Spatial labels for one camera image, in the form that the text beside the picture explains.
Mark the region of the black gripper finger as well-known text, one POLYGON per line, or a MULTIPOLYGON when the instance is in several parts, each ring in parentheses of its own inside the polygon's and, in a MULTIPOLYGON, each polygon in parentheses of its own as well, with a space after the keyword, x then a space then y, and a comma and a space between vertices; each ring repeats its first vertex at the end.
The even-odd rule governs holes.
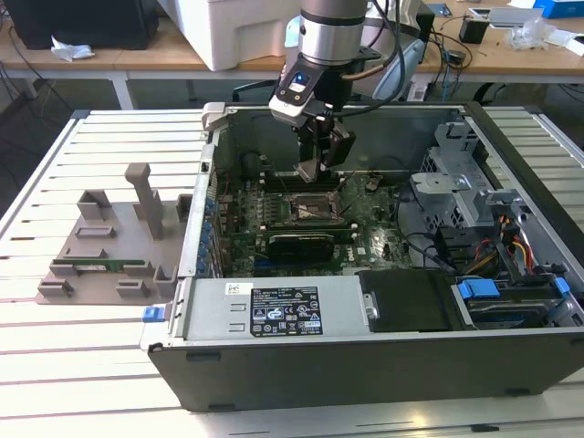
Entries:
POLYGON ((297 130, 299 161, 307 162, 320 158, 320 150, 326 145, 326 132, 319 121, 306 121, 297 130))
POLYGON ((321 147, 321 170, 343 164, 355 140, 353 131, 347 130, 340 121, 335 121, 321 147))

